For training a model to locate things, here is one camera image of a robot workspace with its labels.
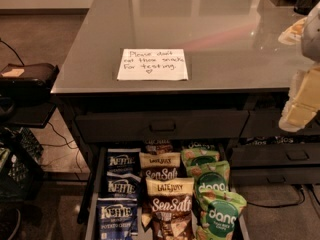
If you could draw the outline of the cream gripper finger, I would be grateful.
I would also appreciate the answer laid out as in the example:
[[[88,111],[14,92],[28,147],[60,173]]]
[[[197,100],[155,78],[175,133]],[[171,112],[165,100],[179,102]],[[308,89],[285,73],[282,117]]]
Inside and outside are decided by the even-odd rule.
[[[292,78],[288,96],[278,125],[284,131],[297,132],[320,111],[320,66],[299,70]]]

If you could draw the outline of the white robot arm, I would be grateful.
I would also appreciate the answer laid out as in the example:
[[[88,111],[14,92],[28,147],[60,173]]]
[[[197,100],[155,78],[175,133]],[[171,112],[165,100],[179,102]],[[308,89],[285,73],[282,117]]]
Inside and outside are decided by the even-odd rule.
[[[320,2],[306,17],[282,32],[278,41],[287,45],[300,43],[302,55],[314,62],[309,70],[299,70],[293,76],[289,100],[278,123],[284,131],[297,132],[320,111]]]

